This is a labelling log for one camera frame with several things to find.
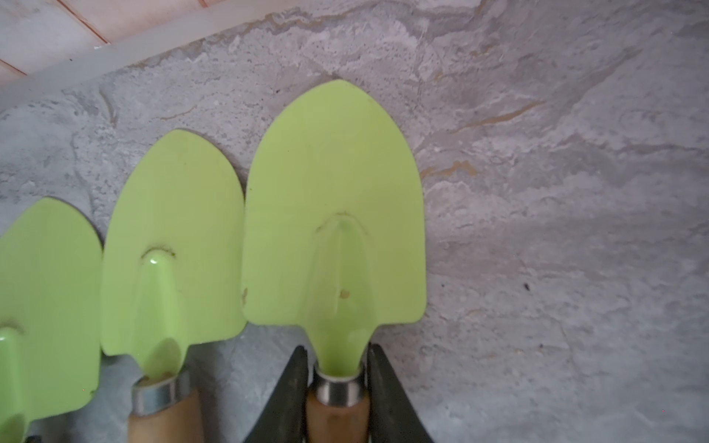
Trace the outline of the green shovel wooden handle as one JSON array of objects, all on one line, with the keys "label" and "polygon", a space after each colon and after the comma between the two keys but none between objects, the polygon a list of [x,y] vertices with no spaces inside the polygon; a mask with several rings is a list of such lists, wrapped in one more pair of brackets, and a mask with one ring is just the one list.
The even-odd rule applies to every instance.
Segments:
[{"label": "green shovel wooden handle", "polygon": [[96,392],[102,259],[92,224],[59,199],[40,199],[1,237],[2,441]]},{"label": "green shovel wooden handle", "polygon": [[129,441],[203,441],[186,354],[247,324],[238,295],[243,222],[232,164],[193,132],[164,135],[127,179],[105,238],[100,323],[105,354],[130,356],[141,371]]},{"label": "green shovel wooden handle", "polygon": [[242,302],[260,326],[309,344],[306,442],[372,442],[367,347],[427,307],[425,205],[403,133],[337,79],[264,134],[247,181]]}]

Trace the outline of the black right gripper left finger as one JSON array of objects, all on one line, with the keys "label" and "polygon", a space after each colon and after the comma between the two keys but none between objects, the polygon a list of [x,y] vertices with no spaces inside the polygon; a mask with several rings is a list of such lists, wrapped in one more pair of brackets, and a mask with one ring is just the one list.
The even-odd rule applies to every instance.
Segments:
[{"label": "black right gripper left finger", "polygon": [[298,345],[245,442],[304,441],[308,375],[308,353]]}]

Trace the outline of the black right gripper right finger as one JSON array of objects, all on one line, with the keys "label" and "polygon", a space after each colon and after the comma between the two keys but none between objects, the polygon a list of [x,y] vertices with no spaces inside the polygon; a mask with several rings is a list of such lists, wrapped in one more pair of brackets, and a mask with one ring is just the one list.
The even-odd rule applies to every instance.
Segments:
[{"label": "black right gripper right finger", "polygon": [[383,348],[367,347],[367,388],[371,398],[372,442],[432,442]]}]

